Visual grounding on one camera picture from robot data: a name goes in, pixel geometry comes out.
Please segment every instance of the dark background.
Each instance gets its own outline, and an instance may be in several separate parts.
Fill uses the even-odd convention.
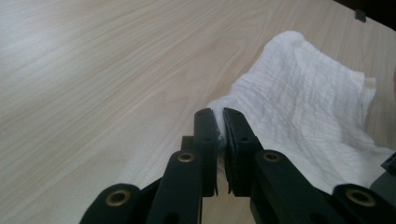
[[[396,31],[396,0],[334,0]]]

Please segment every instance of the crumpled cloth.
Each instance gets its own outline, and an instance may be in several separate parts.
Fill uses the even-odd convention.
[[[285,154],[314,187],[332,193],[345,183],[369,188],[394,152],[376,147],[364,131],[374,95],[374,78],[289,31],[275,36],[230,93],[208,107],[223,137],[223,108],[239,110],[265,149]]]

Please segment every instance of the light wood surface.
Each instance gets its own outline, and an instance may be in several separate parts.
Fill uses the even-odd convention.
[[[287,30],[377,78],[366,130],[395,149],[396,34],[333,1],[3,1],[0,223],[78,223],[108,186],[162,176],[194,112]],[[204,223],[253,223],[219,184]]]

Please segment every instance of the cloth fold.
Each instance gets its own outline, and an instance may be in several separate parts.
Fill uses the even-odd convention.
[[[230,93],[209,104],[225,137],[222,110],[244,113],[266,149],[284,153],[315,187],[369,188],[393,151],[364,131],[375,80],[324,55],[297,33],[274,37]]]

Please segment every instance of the white cloth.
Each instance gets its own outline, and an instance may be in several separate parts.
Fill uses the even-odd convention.
[[[315,187],[369,188],[393,151],[364,131],[375,80],[319,52],[296,32],[274,37],[229,95],[209,104],[225,136],[222,110],[244,113],[265,149],[285,154]]]

